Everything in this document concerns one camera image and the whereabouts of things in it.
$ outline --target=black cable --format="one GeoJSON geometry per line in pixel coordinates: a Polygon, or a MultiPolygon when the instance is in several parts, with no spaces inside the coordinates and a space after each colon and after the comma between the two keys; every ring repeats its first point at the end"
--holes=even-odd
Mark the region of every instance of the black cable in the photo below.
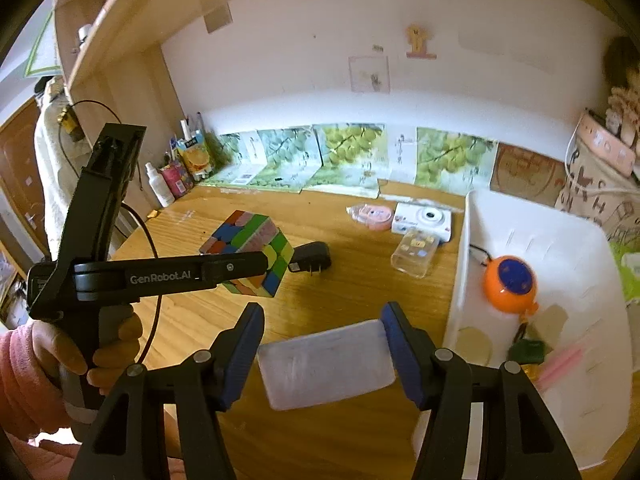
{"type": "Polygon", "coordinates": [[[142,187],[142,173],[140,173],[140,160],[136,161],[136,165],[138,167],[138,183],[140,184],[140,191],[144,191],[145,189],[142,187]]]}
{"type": "Polygon", "coordinates": [[[58,123],[58,144],[60,145],[60,150],[62,150],[62,155],[65,157],[65,160],[68,162],[71,169],[74,170],[76,177],[80,178],[80,175],[78,174],[78,170],[76,170],[76,167],[72,164],[71,160],[66,154],[65,147],[62,145],[62,123],[58,123]]]}
{"type": "Polygon", "coordinates": [[[96,101],[96,100],[94,100],[94,99],[81,99],[81,100],[79,100],[79,101],[76,101],[76,102],[75,102],[75,103],[73,103],[72,105],[69,105],[69,108],[68,108],[68,109],[69,109],[69,110],[71,110],[72,108],[74,108],[74,107],[78,106],[78,105],[79,105],[79,104],[81,104],[81,103],[95,103],[95,104],[97,104],[97,105],[100,105],[100,106],[101,106],[101,107],[103,107],[103,108],[107,108],[107,110],[111,112],[111,115],[113,115],[113,116],[116,118],[116,120],[117,120],[120,124],[122,124],[122,121],[121,121],[121,120],[120,120],[120,118],[116,115],[116,112],[114,112],[113,110],[111,110],[111,108],[109,108],[106,104],[101,103],[100,101],[96,101]]]}
{"type": "MultiPolygon", "coordinates": [[[[71,159],[69,159],[69,156],[66,154],[65,147],[62,145],[62,124],[61,123],[58,123],[58,144],[60,145],[60,150],[62,151],[62,155],[65,157],[65,160],[67,161],[71,169],[74,170],[76,177],[80,178],[80,175],[78,174],[78,170],[76,170],[76,167],[73,165],[73,163],[71,162],[71,159]]],[[[128,238],[127,235],[124,234],[117,225],[114,225],[113,227],[115,227],[116,231],[119,232],[124,237],[125,240],[128,238]]]]}
{"type": "MultiPolygon", "coordinates": [[[[127,211],[129,211],[131,213],[131,215],[133,216],[133,218],[136,219],[136,222],[138,223],[138,225],[140,226],[140,228],[144,231],[146,239],[149,242],[149,245],[151,246],[151,251],[154,254],[154,258],[158,257],[158,251],[156,251],[156,245],[154,244],[154,240],[151,237],[151,233],[149,232],[149,229],[146,227],[144,221],[142,220],[142,218],[140,218],[140,215],[136,212],[135,209],[133,209],[131,206],[125,204],[124,202],[122,203],[122,208],[126,209],[127,211]]],[[[145,347],[142,350],[142,353],[140,354],[140,357],[138,359],[138,364],[142,364],[142,362],[145,360],[146,355],[149,353],[149,349],[151,348],[151,343],[154,340],[154,337],[156,336],[156,331],[158,330],[158,323],[160,321],[160,306],[162,303],[162,294],[160,294],[158,296],[158,302],[156,303],[156,313],[154,315],[154,322],[151,325],[151,332],[149,333],[149,337],[146,340],[146,344],[145,347]]]]}
{"type": "MultiPolygon", "coordinates": [[[[477,245],[473,245],[473,244],[469,244],[469,247],[471,247],[472,249],[476,249],[476,250],[480,251],[481,253],[484,253],[486,255],[486,259],[487,260],[489,260],[489,261],[493,260],[493,258],[489,254],[489,251],[487,251],[486,249],[483,249],[482,247],[478,247],[477,245]]],[[[483,267],[486,267],[486,263],[484,263],[484,262],[482,262],[480,265],[482,265],[483,267]]]]}

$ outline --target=rubik's cube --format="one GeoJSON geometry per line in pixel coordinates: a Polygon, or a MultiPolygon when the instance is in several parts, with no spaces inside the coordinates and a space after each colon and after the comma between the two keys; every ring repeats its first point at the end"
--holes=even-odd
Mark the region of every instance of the rubik's cube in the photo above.
{"type": "Polygon", "coordinates": [[[268,216],[235,211],[200,248],[201,254],[252,251],[262,251],[267,256],[267,273],[231,280],[222,285],[234,294],[273,298],[293,257],[293,248],[268,216]]]}

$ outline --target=wooden door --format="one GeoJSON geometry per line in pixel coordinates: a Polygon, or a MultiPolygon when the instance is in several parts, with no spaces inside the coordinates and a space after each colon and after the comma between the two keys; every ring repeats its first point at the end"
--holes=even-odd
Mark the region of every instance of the wooden door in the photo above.
{"type": "Polygon", "coordinates": [[[31,238],[48,254],[44,192],[33,143],[39,116],[40,109],[31,99],[0,127],[0,184],[31,238]]]}

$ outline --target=green leaf painting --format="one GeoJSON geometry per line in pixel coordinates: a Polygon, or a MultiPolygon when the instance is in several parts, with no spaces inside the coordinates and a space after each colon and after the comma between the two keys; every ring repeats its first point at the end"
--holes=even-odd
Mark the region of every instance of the green leaf painting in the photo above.
{"type": "Polygon", "coordinates": [[[203,180],[202,186],[245,186],[263,167],[249,152],[252,141],[259,142],[256,132],[224,134],[208,139],[214,153],[216,173],[203,180]]]}
{"type": "Polygon", "coordinates": [[[496,153],[492,140],[418,128],[415,183],[456,194],[488,187],[496,153]]]}
{"type": "Polygon", "coordinates": [[[259,130],[267,158],[266,167],[251,187],[300,191],[322,166],[316,134],[311,126],[259,130]]]}
{"type": "Polygon", "coordinates": [[[378,178],[388,176],[386,131],[383,124],[315,124],[322,168],[307,189],[376,196],[378,178]]]}

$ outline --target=blue gripper pad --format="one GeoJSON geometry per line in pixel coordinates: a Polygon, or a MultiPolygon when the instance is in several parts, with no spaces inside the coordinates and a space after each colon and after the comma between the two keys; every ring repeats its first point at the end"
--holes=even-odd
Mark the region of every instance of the blue gripper pad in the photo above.
{"type": "Polygon", "coordinates": [[[425,398],[422,390],[420,364],[406,336],[407,332],[412,333],[414,329],[404,316],[400,306],[394,301],[387,303],[382,308],[380,320],[385,326],[386,342],[389,345],[391,359],[394,362],[396,373],[400,377],[404,394],[415,403],[418,409],[421,409],[425,398]]]}
{"type": "Polygon", "coordinates": [[[221,332],[214,341],[214,374],[216,382],[222,380],[218,397],[222,412],[240,398],[263,334],[264,310],[258,303],[248,303],[236,326],[221,332]]]}

